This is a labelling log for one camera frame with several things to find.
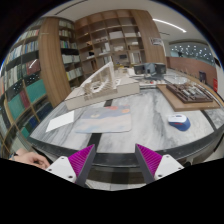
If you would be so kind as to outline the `person's bare hand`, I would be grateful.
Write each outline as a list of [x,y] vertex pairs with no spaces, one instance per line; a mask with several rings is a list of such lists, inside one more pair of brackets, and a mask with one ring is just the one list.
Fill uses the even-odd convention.
[[35,152],[28,152],[23,148],[18,149],[11,157],[12,161],[33,165],[41,169],[47,169],[50,164],[48,160]]

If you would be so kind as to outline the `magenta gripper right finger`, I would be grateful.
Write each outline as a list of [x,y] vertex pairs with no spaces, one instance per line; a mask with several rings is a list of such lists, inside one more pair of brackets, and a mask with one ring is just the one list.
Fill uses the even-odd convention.
[[183,169],[183,166],[171,155],[160,155],[140,144],[135,145],[135,155],[146,184]]

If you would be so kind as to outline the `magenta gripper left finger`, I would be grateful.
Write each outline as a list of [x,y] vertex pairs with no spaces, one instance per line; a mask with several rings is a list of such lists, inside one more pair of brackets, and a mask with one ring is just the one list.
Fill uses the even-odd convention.
[[95,155],[95,145],[92,144],[69,157],[59,157],[47,168],[47,171],[84,187]]

